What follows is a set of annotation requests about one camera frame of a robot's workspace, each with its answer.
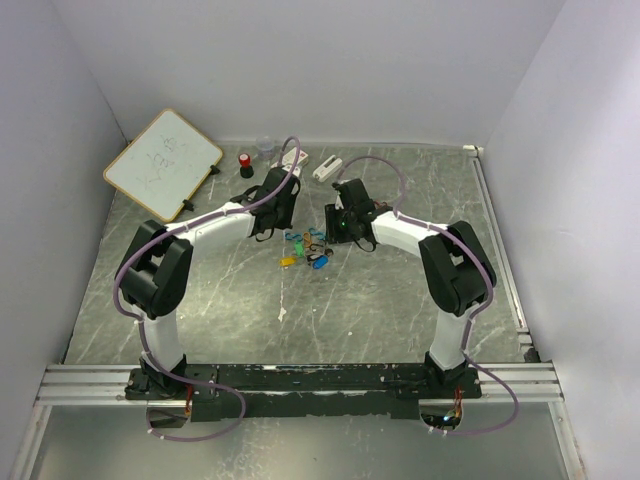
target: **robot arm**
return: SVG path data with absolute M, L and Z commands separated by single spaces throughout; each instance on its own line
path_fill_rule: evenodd
M 365 239 L 373 245 L 370 251 L 377 244 L 390 245 L 422 259 L 429 292 L 439 307 L 436 335 L 425 361 L 434 365 L 442 381 L 455 377 L 456 371 L 465 367 L 462 348 L 469 334 L 469 316 L 488 294 L 480 272 L 451 240 L 437 231 L 398 219 L 391 207 L 377 207 L 362 180 L 334 184 L 334 188 L 338 191 L 336 204 L 325 206 L 329 242 Z M 495 272 L 471 225 L 459 221 L 434 226 L 447 230 L 469 247 L 495 286 Z
M 178 339 L 176 310 L 186 292 L 192 261 L 224 244 L 251 236 L 257 239 L 258 235 L 268 231 L 273 235 L 275 229 L 291 228 L 295 200 L 300 191 L 299 170 L 294 171 L 285 187 L 270 201 L 250 211 L 239 211 L 242 209 L 240 202 L 255 203 L 263 199 L 280 185 L 286 174 L 286 168 L 272 168 L 262 185 L 248 189 L 219 208 L 217 211 L 223 212 L 223 216 L 199 225 L 204 215 L 168 225 L 150 220 L 138 228 L 118 270 L 135 252 L 159 235 L 177 227 L 197 225 L 170 236 L 142 255 L 129 267 L 120 284 L 123 299 L 141 315 L 149 348 L 165 369 L 184 376 L 187 365 Z M 156 371 L 146 352 L 142 353 L 141 365 L 168 394 L 182 387 Z

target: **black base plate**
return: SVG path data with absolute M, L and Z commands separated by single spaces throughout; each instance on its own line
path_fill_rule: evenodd
M 465 398 L 482 394 L 477 371 L 465 367 L 455 380 L 442 385 L 432 367 L 423 363 L 322 365 L 187 365 L 187 378 L 234 387 L 247 402 L 246 417 L 304 417 L 390 415 L 420 417 L 418 400 L 451 399 L 460 386 Z M 139 368 L 131 371 L 127 400 L 166 400 L 168 397 Z M 238 398 L 228 392 L 194 387 L 191 421 L 236 418 Z M 186 390 L 171 397 L 186 400 Z

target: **clear plastic cup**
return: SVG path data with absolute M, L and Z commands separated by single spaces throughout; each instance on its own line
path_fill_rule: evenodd
M 268 136 L 258 138 L 256 148 L 258 149 L 258 160 L 270 161 L 275 154 L 273 140 Z

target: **small red cap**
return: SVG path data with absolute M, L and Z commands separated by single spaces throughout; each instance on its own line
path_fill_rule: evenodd
M 238 155 L 238 161 L 243 167 L 248 167 L 249 165 L 251 165 L 251 157 L 248 153 L 241 153 L 240 155 Z

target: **marble surface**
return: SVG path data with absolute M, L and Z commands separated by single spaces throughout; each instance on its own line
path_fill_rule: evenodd
M 266 163 L 252 179 L 240 177 L 237 156 L 251 147 L 221 145 L 222 173 L 210 177 L 192 198 L 195 212 L 218 208 L 230 197 L 262 183 Z M 305 147 L 309 165 L 293 217 L 293 231 L 324 228 L 324 205 L 335 201 L 330 182 L 311 174 L 331 154 L 343 159 L 385 157 L 408 177 L 402 211 L 436 223 L 470 222 L 498 273 L 493 306 L 474 329 L 471 354 L 481 362 L 522 362 L 515 313 L 500 277 L 475 172 L 459 148 Z M 390 204 L 398 196 L 393 170 L 373 160 L 354 164 L 344 178 L 360 177 L 372 198 Z M 82 303 L 66 363 L 131 364 L 140 355 L 137 330 L 113 307 L 111 288 L 138 225 L 151 214 L 116 194 L 96 265 Z M 247 239 L 221 248 L 192 265 L 189 289 L 178 310 L 178 328 L 188 360 L 198 362 L 315 363 L 420 361 L 435 334 L 437 307 L 428 294 L 419 259 L 385 246 L 365 253 L 355 245 L 334 248 L 321 270 L 303 263 L 287 269 L 280 257 L 293 252 L 281 232 L 263 243 Z

